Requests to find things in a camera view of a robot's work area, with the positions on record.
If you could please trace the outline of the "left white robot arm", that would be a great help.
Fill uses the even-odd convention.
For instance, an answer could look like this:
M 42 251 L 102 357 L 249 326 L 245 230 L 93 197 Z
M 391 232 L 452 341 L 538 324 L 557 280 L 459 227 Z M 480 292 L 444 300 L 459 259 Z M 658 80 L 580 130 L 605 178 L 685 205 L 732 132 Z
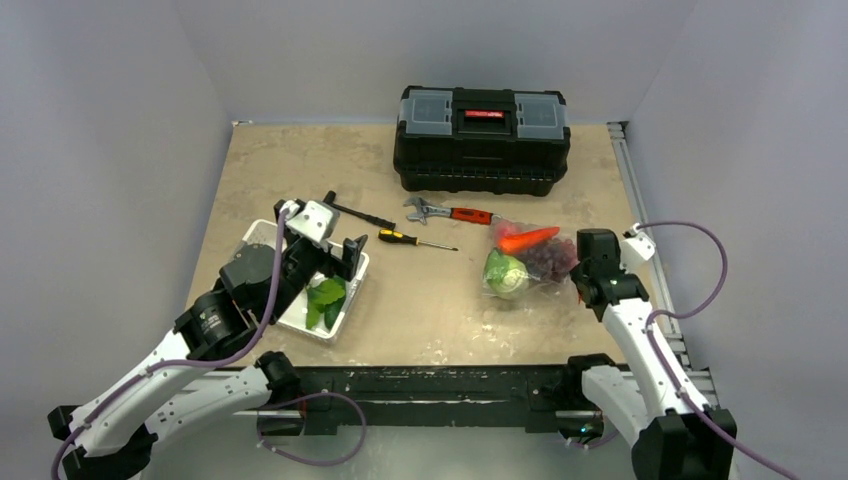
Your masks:
M 51 478 L 132 479 L 149 465 L 156 447 L 192 427 L 238 410 L 300 407 L 311 400 L 279 351 L 262 354 L 222 385 L 179 393 L 246 356 L 316 274 L 328 276 L 332 286 L 354 279 L 367 240 L 345 240 L 340 256 L 328 244 L 287 230 L 278 231 L 273 246 L 242 245 L 214 288 L 122 380 L 84 405 L 49 413 L 51 432 L 62 443 Z

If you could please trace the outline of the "clear zip top bag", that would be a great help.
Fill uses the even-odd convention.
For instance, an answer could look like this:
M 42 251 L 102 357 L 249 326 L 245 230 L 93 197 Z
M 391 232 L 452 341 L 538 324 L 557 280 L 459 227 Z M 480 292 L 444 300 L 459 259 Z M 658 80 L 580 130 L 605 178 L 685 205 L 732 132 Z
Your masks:
M 483 262 L 482 293 L 510 304 L 560 297 L 573 287 L 577 245 L 558 226 L 541 226 L 495 216 Z

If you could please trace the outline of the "white plastic basket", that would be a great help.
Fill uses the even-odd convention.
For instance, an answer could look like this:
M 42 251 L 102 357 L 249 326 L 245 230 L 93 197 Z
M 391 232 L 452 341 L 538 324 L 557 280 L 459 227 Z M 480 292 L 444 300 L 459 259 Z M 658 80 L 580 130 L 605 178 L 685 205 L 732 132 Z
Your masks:
M 277 224 L 268 220 L 255 220 L 242 236 L 238 247 L 233 251 L 232 257 L 245 245 L 260 244 L 267 245 L 271 249 L 275 247 L 277 235 Z M 303 290 L 293 301 L 292 305 L 278 318 L 274 328 L 277 330 L 288 329 L 316 341 L 333 344 L 337 341 L 340 332 L 345 326 L 346 319 L 353 309 L 357 294 L 367 277 L 370 256 L 363 252 L 360 255 L 359 266 L 355 276 L 350 281 L 344 282 L 345 297 L 338 306 L 338 315 L 331 327 L 327 327 L 324 315 L 318 317 L 318 322 L 308 326 L 308 290 Z

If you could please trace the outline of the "orange carrot green top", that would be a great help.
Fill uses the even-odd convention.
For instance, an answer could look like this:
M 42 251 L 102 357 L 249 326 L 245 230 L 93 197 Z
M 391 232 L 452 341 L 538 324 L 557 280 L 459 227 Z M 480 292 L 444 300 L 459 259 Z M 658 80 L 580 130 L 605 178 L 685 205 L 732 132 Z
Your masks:
M 559 233 L 559 227 L 545 227 L 531 231 L 504 234 L 496 240 L 495 247 L 506 255 L 517 255 L 553 239 Z

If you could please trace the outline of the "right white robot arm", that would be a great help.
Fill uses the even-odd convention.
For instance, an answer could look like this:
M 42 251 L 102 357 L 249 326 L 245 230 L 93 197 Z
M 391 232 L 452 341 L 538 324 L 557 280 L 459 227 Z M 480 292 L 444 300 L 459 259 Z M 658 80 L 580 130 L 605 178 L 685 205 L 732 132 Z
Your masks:
M 575 356 L 561 381 L 564 399 L 601 410 L 629 445 L 638 479 L 729 478 L 735 419 L 712 406 L 678 362 L 633 271 L 653 257 L 653 242 L 640 225 L 623 240 L 589 228 L 577 232 L 576 251 L 570 278 L 578 296 L 615 340 L 634 381 L 604 354 Z

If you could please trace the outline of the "light red grape bunch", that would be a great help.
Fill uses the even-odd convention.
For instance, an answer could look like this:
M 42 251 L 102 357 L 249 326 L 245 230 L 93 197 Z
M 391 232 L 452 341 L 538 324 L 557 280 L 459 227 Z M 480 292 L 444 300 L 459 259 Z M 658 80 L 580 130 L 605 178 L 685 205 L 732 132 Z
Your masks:
M 559 283 L 577 265 L 577 248 L 570 239 L 551 239 L 529 249 L 524 263 L 535 280 Z

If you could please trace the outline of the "green cabbage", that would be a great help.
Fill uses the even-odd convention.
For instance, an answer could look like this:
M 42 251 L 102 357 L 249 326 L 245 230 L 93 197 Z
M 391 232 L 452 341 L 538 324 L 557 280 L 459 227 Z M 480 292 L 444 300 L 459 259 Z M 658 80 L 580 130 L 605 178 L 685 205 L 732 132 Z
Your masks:
M 530 276 L 526 266 L 516 257 L 493 249 L 484 265 L 483 282 L 496 297 L 513 300 L 529 289 Z

